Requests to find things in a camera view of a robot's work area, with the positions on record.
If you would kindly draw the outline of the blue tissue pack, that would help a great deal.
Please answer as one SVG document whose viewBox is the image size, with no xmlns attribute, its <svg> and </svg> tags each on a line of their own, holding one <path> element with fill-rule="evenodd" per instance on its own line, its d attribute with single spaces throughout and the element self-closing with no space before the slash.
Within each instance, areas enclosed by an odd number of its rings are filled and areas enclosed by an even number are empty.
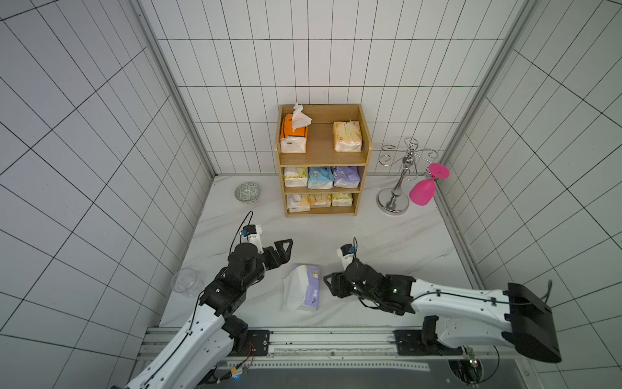
<svg viewBox="0 0 622 389">
<path fill-rule="evenodd" d="M 334 175 L 330 167 L 309 167 L 307 187 L 311 190 L 330 190 L 333 188 Z"/>
</svg>

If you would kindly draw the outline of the white green tissue pack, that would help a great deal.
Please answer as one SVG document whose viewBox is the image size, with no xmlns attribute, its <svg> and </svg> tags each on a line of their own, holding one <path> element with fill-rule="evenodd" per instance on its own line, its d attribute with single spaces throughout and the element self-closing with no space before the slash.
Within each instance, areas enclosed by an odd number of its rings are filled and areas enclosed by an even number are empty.
<svg viewBox="0 0 622 389">
<path fill-rule="evenodd" d="M 306 167 L 285 167 L 283 169 L 285 187 L 306 187 L 308 180 L 309 170 Z"/>
</svg>

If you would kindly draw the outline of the orange tissue box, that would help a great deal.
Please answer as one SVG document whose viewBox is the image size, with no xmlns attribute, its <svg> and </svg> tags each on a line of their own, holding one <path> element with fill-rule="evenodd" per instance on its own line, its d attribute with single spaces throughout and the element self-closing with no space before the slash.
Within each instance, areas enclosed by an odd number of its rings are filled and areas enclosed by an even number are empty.
<svg viewBox="0 0 622 389">
<path fill-rule="evenodd" d="M 303 105 L 294 105 L 293 112 L 282 120 L 279 146 L 283 154 L 306 154 L 312 118 L 303 112 Z"/>
</svg>

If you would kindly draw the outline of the purple white tissue pack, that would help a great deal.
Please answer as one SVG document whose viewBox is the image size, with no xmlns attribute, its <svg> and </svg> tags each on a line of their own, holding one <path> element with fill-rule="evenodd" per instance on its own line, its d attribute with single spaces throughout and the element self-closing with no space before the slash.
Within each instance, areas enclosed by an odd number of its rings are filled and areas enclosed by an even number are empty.
<svg viewBox="0 0 622 389">
<path fill-rule="evenodd" d="M 320 267 L 298 265 L 283 280 L 285 311 L 316 311 L 320 296 Z"/>
</svg>

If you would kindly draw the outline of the beige tissue pack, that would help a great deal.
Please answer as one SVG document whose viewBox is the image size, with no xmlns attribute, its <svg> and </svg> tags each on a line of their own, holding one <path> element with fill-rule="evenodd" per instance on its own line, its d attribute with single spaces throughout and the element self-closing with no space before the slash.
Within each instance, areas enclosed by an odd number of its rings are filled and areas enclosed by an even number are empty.
<svg viewBox="0 0 622 389">
<path fill-rule="evenodd" d="M 334 150 L 336 152 L 361 152 L 363 137 L 358 121 L 333 123 Z"/>
</svg>

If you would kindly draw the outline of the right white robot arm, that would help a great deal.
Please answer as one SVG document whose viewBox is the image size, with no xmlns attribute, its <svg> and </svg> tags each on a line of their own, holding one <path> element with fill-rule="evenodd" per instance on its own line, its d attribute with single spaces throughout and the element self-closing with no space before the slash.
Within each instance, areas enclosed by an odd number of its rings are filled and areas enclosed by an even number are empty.
<svg viewBox="0 0 622 389">
<path fill-rule="evenodd" d="M 352 245 L 339 248 L 343 271 L 321 277 L 335 298 L 355 297 L 366 308 L 397 316 L 422 314 L 420 341 L 447 348 L 512 347 L 531 360 L 561 362 L 552 308 L 525 285 L 461 289 L 363 264 Z"/>
</svg>

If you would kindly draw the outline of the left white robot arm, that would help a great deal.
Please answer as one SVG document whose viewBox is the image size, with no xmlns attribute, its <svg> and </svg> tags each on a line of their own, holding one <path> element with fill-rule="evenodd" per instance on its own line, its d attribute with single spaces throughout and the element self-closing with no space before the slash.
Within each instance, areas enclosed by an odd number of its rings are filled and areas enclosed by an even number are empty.
<svg viewBox="0 0 622 389">
<path fill-rule="evenodd" d="M 255 238 L 238 244 L 179 332 L 126 387 L 194 388 L 231 352 L 245 350 L 248 324 L 234 313 L 251 286 L 289 262 L 292 249 L 291 239 L 265 248 Z"/>
</svg>

